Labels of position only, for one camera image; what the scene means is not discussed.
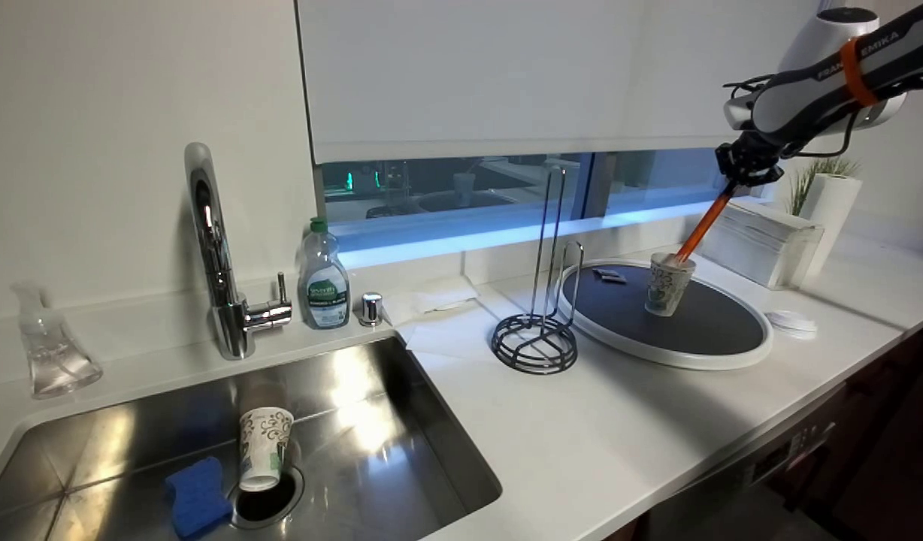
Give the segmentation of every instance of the round tray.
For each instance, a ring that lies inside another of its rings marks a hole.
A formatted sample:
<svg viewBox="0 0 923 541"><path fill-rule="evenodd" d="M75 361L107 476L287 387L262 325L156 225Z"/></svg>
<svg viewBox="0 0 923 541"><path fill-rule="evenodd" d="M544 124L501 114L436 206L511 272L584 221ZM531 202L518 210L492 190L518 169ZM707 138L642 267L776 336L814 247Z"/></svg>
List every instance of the round tray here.
<svg viewBox="0 0 923 541"><path fill-rule="evenodd" d="M581 334L626 356L685 369L740 369L770 356L773 334L767 320L709 284L693 279L681 310L663 320L643 310L654 279L648 267L585 264L578 298L575 279L578 272L567 272L559 286L563 314L575 310Z"/></svg>

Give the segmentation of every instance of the white countertop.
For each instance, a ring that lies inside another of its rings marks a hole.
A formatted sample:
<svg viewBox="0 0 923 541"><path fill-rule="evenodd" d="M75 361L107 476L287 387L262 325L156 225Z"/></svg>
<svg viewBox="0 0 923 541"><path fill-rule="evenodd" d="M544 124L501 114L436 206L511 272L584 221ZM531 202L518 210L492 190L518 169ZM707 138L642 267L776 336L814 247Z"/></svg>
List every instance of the white countertop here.
<svg viewBox="0 0 923 541"><path fill-rule="evenodd" d="M567 372L524 375L492 359L487 336L501 317L520 314L527 294L520 284L530 279L481 286L479 302L400 325L410 348L501 480L498 503L429 538L605 538L698 476L752 452L758 436L903 336L885 323L797 291L758 289L707 261L698 277L762 310L786 308L814 320L818 339L797 342L776 334L773 356L758 366L685 372L608 351L581 336L581 359ZM0 381L0 456L23 427L45 419L387 334L364 334L354 325L330 334L291 327L268 336L245 364L219 361L206 342L145 351L106 366L96 387L66 400L33 403L23 381Z"/></svg>
<svg viewBox="0 0 923 541"><path fill-rule="evenodd" d="M923 256L842 234L823 275L803 291L895 327L915 327L923 323Z"/></svg>

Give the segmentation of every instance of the cabinet door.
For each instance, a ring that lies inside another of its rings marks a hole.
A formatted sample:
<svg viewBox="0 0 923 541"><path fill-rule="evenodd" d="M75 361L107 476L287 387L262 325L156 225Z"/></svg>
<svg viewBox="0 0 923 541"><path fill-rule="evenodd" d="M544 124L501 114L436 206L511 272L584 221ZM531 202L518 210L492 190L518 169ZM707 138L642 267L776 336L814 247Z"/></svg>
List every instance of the cabinet door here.
<svg viewBox="0 0 923 541"><path fill-rule="evenodd" d="M905 356L923 364L915 339ZM834 515L863 538L923 541L923 369Z"/></svg>
<svg viewBox="0 0 923 541"><path fill-rule="evenodd" d="M738 138L724 119L724 84L773 71L814 7L814 0L654 0L628 80L626 133L651 148Z"/></svg>
<svg viewBox="0 0 923 541"><path fill-rule="evenodd" d="M300 0L315 161L718 145L814 0Z"/></svg>

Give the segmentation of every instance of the kitchen sink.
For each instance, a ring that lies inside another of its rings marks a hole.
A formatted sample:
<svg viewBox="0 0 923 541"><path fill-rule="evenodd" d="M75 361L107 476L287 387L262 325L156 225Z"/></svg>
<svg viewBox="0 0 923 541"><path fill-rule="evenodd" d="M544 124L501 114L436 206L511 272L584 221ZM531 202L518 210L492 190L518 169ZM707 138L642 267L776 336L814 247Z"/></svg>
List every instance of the kitchen sink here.
<svg viewBox="0 0 923 541"><path fill-rule="evenodd" d="M238 493L238 419L295 413L278 496ZM498 498L498 480L400 336L170 391L21 436L0 538L176 538L165 478L217 456L232 522L207 538L421 538Z"/></svg>

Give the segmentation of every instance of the bottle cap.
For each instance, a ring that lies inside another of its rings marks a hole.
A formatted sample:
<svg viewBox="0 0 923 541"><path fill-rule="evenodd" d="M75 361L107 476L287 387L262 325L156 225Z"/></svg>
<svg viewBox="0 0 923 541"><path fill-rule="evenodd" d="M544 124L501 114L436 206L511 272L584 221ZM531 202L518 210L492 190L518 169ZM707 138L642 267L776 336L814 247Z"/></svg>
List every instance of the bottle cap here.
<svg viewBox="0 0 923 541"><path fill-rule="evenodd" d="M329 230L329 221L324 221L324 216L312 216L312 221L310 221L310 231L329 234L329 231L330 231L330 230Z"/></svg>

